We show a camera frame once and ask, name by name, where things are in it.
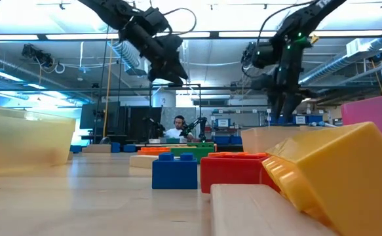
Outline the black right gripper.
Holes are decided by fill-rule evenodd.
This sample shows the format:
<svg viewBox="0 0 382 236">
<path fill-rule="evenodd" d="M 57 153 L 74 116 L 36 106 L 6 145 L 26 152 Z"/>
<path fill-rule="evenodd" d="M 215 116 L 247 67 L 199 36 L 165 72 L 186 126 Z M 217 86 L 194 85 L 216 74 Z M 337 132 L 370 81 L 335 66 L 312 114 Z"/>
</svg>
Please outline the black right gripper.
<svg viewBox="0 0 382 236">
<path fill-rule="evenodd" d="M 251 82 L 251 89 L 267 95 L 274 121 L 278 121 L 282 111 L 284 121 L 290 122 L 293 111 L 302 100 L 317 98 L 315 91 L 301 87 L 298 75 L 282 77 L 278 68 L 274 68 L 272 73 L 256 76 Z"/>
</svg>

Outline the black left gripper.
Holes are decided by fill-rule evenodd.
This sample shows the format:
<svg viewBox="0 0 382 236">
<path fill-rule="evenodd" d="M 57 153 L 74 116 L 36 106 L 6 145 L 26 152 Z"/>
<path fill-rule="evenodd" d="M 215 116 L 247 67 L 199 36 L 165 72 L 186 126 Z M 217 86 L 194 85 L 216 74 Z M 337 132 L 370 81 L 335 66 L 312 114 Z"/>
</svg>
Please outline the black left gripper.
<svg viewBox="0 0 382 236">
<path fill-rule="evenodd" d="M 177 85 L 189 76 L 180 63 L 178 48 L 183 39 L 177 35 L 153 37 L 138 24 L 128 23 L 120 30 L 120 38 L 131 43 L 150 62 L 147 78 L 153 82 L 165 79 Z"/>
</svg>

